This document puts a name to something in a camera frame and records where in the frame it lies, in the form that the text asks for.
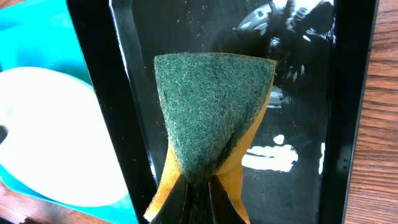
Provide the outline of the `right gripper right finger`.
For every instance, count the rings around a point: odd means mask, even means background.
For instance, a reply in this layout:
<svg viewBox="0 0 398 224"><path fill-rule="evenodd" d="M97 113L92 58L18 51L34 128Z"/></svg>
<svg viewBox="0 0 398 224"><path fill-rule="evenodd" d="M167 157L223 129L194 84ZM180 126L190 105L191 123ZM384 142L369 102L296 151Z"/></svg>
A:
<svg viewBox="0 0 398 224"><path fill-rule="evenodd" d="M209 183L211 211L214 224L245 224L220 180L214 175Z"/></svg>

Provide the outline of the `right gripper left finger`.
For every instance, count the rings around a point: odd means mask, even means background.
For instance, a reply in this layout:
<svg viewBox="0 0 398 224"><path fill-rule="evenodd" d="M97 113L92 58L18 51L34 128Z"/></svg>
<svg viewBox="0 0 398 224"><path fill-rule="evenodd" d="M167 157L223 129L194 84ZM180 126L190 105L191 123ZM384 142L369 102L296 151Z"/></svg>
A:
<svg viewBox="0 0 398 224"><path fill-rule="evenodd" d="M166 201L150 224L186 224L188 223L188 184L180 175Z"/></svg>

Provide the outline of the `green yellow sponge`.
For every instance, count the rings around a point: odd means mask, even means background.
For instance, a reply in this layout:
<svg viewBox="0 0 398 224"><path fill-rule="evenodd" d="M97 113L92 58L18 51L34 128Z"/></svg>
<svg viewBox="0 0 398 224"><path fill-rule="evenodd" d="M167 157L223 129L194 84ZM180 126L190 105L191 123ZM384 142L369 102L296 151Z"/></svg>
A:
<svg viewBox="0 0 398 224"><path fill-rule="evenodd" d="M276 62L228 53L180 53L154 58L168 134L159 188L144 218L158 214L178 177L188 184L188 223L213 223L209 181L216 175L241 218L242 159L265 115Z"/></svg>

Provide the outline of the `white plate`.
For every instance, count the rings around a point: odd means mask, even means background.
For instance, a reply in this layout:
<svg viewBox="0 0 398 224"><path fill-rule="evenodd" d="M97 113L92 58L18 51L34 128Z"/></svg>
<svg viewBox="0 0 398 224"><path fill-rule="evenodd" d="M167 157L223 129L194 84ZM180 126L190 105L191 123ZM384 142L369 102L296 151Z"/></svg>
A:
<svg viewBox="0 0 398 224"><path fill-rule="evenodd" d="M39 67L1 73L1 164L52 200L110 205L127 187L89 85Z"/></svg>

